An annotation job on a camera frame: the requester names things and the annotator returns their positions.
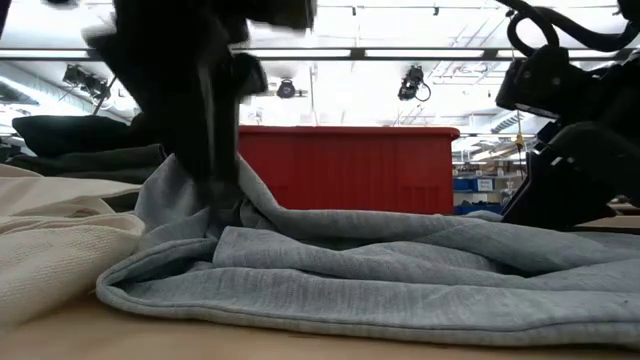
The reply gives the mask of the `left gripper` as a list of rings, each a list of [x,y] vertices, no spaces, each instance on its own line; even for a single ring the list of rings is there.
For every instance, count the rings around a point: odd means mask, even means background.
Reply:
[[[249,22],[267,20],[265,1],[117,1],[110,23],[82,33],[141,110],[128,141],[176,154],[224,220],[240,198],[239,102],[267,87],[259,60],[232,48],[249,39]]]

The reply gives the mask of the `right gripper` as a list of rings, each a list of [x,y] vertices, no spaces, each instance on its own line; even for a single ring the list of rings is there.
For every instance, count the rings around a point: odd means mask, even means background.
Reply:
[[[540,153],[502,211],[504,223],[551,230],[616,215],[608,202],[639,203],[639,77],[554,78],[539,107],[556,117]]]

